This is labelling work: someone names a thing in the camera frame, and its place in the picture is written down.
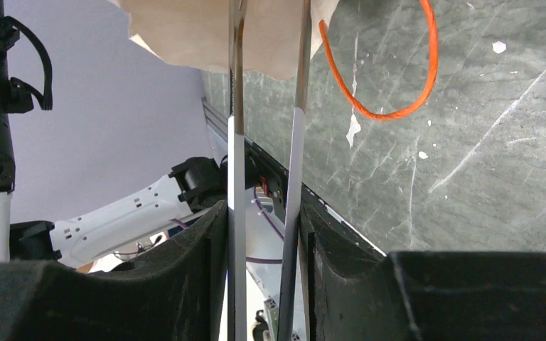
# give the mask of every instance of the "white debris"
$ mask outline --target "white debris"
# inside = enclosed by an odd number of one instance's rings
[[[505,50],[508,49],[508,46],[503,42],[503,41],[496,41],[495,43],[493,43],[493,51],[495,51],[495,53],[499,54],[499,53],[504,53]]]
[[[350,116],[350,126],[348,127],[348,134],[346,134],[346,139],[348,140],[348,144],[350,147],[353,147],[353,144],[355,143],[355,134],[361,131],[361,125],[357,121],[357,116],[352,114]]]

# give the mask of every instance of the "gray wall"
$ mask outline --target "gray wall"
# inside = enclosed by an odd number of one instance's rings
[[[11,221],[60,220],[131,194],[191,156],[210,155],[200,72],[166,65],[127,39],[105,0],[5,0],[53,61],[54,109],[11,116],[16,191]],[[10,77],[43,88],[21,39]]]

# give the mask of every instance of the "table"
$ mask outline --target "table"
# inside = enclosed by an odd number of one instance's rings
[[[352,147],[351,105],[323,49],[315,54],[304,182],[385,251],[546,251],[546,1],[432,6],[440,62],[427,105],[385,123],[355,112]],[[418,1],[341,0],[329,38],[367,108],[388,113],[421,92],[428,33]],[[203,79],[208,102],[227,112],[227,76]],[[288,166],[295,80],[244,80],[247,136]]]

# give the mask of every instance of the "orange cord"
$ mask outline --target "orange cord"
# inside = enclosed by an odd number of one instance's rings
[[[419,98],[409,105],[407,108],[398,110],[391,114],[375,114],[367,110],[351,93],[348,91],[348,88],[342,80],[342,76],[336,67],[336,63],[333,61],[333,56],[331,54],[331,49],[329,46],[328,36],[327,36],[327,25],[325,21],[319,21],[319,32],[321,32],[321,38],[323,39],[323,48],[326,51],[326,57],[333,73],[333,77],[336,79],[340,90],[346,99],[361,113],[363,116],[370,119],[376,119],[378,121],[390,121],[393,119],[402,119],[403,117],[409,116],[416,110],[418,110],[426,101],[428,96],[434,88],[434,83],[437,81],[437,73],[439,69],[439,34],[437,31],[437,20],[434,17],[434,11],[432,6],[430,6],[429,0],[419,0],[422,4],[422,8],[426,13],[426,19],[428,20],[428,31],[430,35],[429,39],[429,49],[430,49],[430,66],[428,70],[428,80],[426,81],[426,87]]]

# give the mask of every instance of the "brown paper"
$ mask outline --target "brown paper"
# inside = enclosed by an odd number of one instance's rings
[[[129,36],[165,62],[213,72],[229,70],[229,0],[114,0],[130,15]],[[278,80],[296,75],[301,0],[248,0],[244,71]],[[311,57],[321,46],[318,24],[338,0],[312,0]]]

